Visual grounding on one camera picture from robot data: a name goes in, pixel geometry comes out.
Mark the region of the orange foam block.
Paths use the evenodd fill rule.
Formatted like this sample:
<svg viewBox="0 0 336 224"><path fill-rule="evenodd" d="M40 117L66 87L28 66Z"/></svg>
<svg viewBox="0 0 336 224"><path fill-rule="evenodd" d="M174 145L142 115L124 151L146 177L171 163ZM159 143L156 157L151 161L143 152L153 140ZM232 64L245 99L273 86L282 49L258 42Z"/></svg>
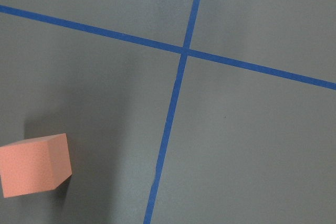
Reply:
<svg viewBox="0 0 336 224"><path fill-rule="evenodd" d="M5 198L54 190L71 175L65 133L1 147L1 186Z"/></svg>

